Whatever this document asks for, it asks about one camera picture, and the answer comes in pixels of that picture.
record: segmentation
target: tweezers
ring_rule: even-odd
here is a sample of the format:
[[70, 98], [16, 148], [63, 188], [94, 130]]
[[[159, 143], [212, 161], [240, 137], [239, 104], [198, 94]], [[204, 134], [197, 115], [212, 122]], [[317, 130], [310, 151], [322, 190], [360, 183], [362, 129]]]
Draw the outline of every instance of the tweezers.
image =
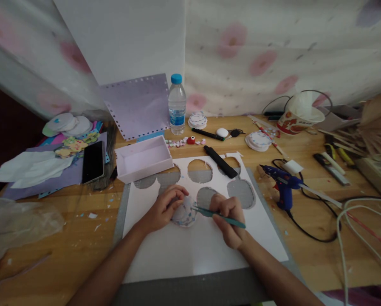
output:
[[219, 215], [220, 217], [222, 217], [227, 223], [231, 224], [231, 225], [235, 225], [237, 227], [241, 227], [241, 228], [246, 228], [246, 225], [240, 221], [237, 221], [237, 220], [234, 220], [232, 218], [227, 218], [221, 214], [219, 214], [218, 212], [213, 212], [211, 210], [207, 210], [205, 208], [202, 208], [202, 207], [198, 207], [198, 206], [193, 206], [191, 207], [191, 209], [201, 213], [203, 216], [205, 217], [213, 217], [213, 215]]

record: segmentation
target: lavender paper sheet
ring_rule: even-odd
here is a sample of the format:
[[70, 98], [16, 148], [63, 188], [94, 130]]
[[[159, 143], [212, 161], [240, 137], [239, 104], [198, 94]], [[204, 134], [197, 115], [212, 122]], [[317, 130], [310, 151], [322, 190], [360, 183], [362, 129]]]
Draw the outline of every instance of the lavender paper sheet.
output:
[[[99, 141], [104, 142], [104, 148], [107, 148], [107, 133], [102, 133]], [[53, 151], [58, 148], [60, 144], [48, 144], [42, 147], [33, 147], [26, 149], [27, 152], [46, 152]], [[77, 159], [70, 167], [63, 170], [61, 176], [57, 178], [49, 178], [41, 184], [32, 186], [29, 188], [10, 188], [13, 183], [9, 183], [5, 192], [3, 193], [4, 198], [9, 198], [12, 200], [19, 200], [21, 198], [27, 198], [29, 196], [34, 196], [39, 193], [45, 193], [47, 191], [55, 190], [58, 188], [64, 188], [67, 186], [80, 184], [83, 172], [83, 159]]]
[[170, 128], [165, 74], [102, 85], [100, 94], [125, 140]]

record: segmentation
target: phone screen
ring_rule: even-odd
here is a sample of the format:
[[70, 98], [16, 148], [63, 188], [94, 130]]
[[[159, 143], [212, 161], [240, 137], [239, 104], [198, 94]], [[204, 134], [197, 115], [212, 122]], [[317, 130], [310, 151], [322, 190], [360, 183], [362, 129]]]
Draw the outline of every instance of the phone screen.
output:
[[86, 184], [104, 175], [104, 148], [103, 142], [99, 141], [84, 149], [83, 179]]

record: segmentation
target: hand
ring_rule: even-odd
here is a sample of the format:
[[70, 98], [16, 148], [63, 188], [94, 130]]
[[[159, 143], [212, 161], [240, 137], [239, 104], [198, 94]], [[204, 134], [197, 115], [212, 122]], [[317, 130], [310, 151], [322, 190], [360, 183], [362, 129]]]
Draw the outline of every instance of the hand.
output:
[[[175, 210], [183, 204], [185, 196], [188, 195], [189, 192], [183, 186], [171, 185], [167, 187], [164, 193], [158, 196], [148, 212], [138, 221], [137, 227], [146, 235], [165, 227], [175, 213]], [[178, 198], [178, 200], [167, 207], [174, 198]]]
[[[223, 195], [216, 193], [210, 202], [210, 210], [219, 212], [225, 217], [246, 223], [243, 208], [236, 197], [226, 199]], [[230, 225], [218, 215], [213, 215], [213, 220], [223, 233], [224, 242], [232, 249], [239, 249], [246, 238], [246, 230]]]

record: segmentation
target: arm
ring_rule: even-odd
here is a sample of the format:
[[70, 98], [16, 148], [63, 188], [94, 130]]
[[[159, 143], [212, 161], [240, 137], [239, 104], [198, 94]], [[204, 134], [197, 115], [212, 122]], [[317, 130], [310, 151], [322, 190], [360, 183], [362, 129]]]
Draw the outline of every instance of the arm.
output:
[[[151, 232], [166, 226], [188, 195], [182, 186], [169, 186], [82, 284], [67, 306], [110, 305], [142, 241]], [[168, 207], [174, 198], [178, 200]]]
[[[225, 217], [245, 223], [241, 203], [235, 197], [226, 199], [220, 194], [214, 195], [210, 210], [219, 211]], [[249, 232], [228, 224], [218, 215], [213, 215], [213, 219], [223, 233], [225, 243], [243, 255], [277, 306], [323, 305], [299, 279], [259, 245]]]

